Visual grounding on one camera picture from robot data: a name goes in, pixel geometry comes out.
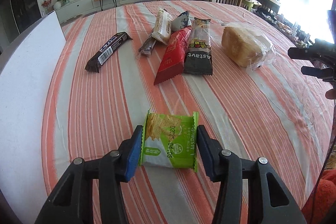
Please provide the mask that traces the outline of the person's right hand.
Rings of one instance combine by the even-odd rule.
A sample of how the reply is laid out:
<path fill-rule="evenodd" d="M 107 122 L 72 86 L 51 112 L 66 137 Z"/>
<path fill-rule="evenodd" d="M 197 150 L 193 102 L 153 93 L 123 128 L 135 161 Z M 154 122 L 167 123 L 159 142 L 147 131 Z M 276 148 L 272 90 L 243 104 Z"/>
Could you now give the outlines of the person's right hand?
<path fill-rule="evenodd" d="M 325 97 L 329 100 L 336 100 L 336 88 L 332 88 L 325 93 Z"/>

